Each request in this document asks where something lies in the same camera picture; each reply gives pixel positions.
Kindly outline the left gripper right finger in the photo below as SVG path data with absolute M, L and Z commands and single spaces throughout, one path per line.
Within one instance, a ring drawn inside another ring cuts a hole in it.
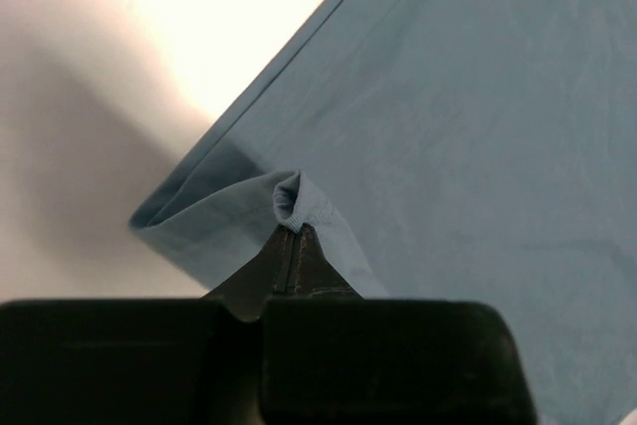
M 261 412 L 269 424 L 534 424 L 513 335 L 472 302 L 365 300 L 311 227 L 274 231 L 261 315 Z

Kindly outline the grey-blue t shirt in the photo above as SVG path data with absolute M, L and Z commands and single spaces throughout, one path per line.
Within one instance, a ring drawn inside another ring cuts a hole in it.
M 206 288 L 316 228 L 363 296 L 494 306 L 544 424 L 636 407 L 636 0 L 325 0 L 132 214 Z

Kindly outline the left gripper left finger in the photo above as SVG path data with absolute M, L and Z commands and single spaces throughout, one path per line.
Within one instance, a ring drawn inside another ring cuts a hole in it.
M 21 300 L 1 308 L 5 424 L 206 424 L 216 394 L 258 371 L 267 303 L 290 296 L 300 234 L 200 299 Z

